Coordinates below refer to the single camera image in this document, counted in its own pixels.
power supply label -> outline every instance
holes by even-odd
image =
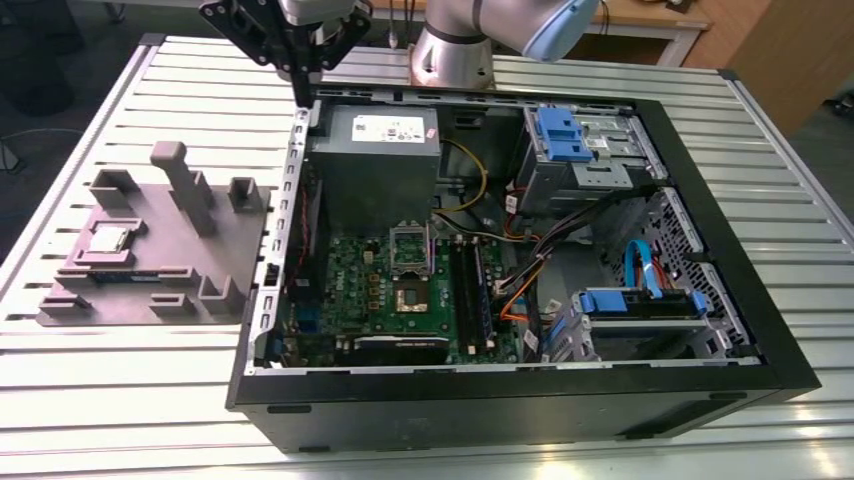
[[[352,120],[352,141],[424,143],[424,119],[359,115]]]

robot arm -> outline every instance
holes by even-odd
[[[490,38],[539,61],[566,55],[599,0],[430,0],[412,52],[418,85],[484,88],[492,83]],[[368,0],[216,0],[201,16],[259,65],[291,82],[296,105],[309,108],[311,85],[343,60],[371,28]],[[320,26],[336,31],[317,38]]]
[[[567,54],[599,0],[430,0],[412,52],[418,85],[484,88],[492,83],[490,38],[540,62]]]
[[[371,28],[367,0],[217,0],[201,16],[259,65],[273,64],[291,82],[296,105],[309,108],[311,84],[331,70]],[[324,22],[338,29],[319,38]]]

wire bundle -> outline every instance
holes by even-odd
[[[536,242],[536,245],[534,245],[527,263],[520,267],[519,271],[515,274],[500,281],[500,288],[506,288],[519,281],[523,282],[515,294],[510,297],[510,301],[502,308],[502,320],[524,320],[522,316],[508,313],[510,308],[512,307],[512,304],[518,300],[519,296],[528,288],[531,288],[536,277],[543,271],[546,260],[554,252],[556,244],[563,241],[572,232],[587,226],[611,205],[630,198],[646,197],[651,195],[656,190],[658,187],[650,185],[632,190],[611,192],[608,195],[602,197],[594,203],[587,205],[571,215],[566,216],[562,220],[558,221],[558,223],[555,223],[548,232],[546,232],[540,240]],[[531,305],[528,311],[534,310],[539,312],[536,306]]]

blue plastic latch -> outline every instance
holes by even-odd
[[[582,310],[590,312],[627,312],[623,292],[618,290],[587,290],[579,295]]]
[[[590,163],[594,155],[582,138],[583,128],[566,108],[536,109],[538,127],[546,144],[546,157],[560,162]]]
[[[590,293],[582,293],[578,299],[582,302],[582,312],[590,313],[596,309],[596,304],[592,301],[592,295],[590,295]]]
[[[694,300],[694,306],[699,315],[706,315],[708,312],[708,304],[706,303],[706,295],[696,290],[691,292],[691,300]]]
[[[623,299],[623,292],[616,290],[598,290],[588,292],[592,295],[594,302],[596,303],[596,311],[599,312],[626,312],[628,307],[626,306],[626,300]]]

sticker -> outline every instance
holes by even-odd
[[[507,210],[507,213],[515,215],[518,205],[519,199],[512,195],[507,195],[507,200],[504,200],[504,209]]]
[[[531,350],[536,351],[536,347],[539,346],[539,340],[536,336],[531,333],[530,330],[524,331],[524,344],[531,348]]]
[[[352,141],[424,143],[424,119],[422,117],[359,115],[352,120]]]
[[[603,138],[586,138],[587,148],[608,148],[608,142]]]
[[[543,310],[546,312],[546,315],[551,315],[552,313],[556,313],[558,310],[560,310],[562,306],[563,304],[559,301],[556,301],[554,298],[548,300],[548,305],[546,305],[546,310]]]

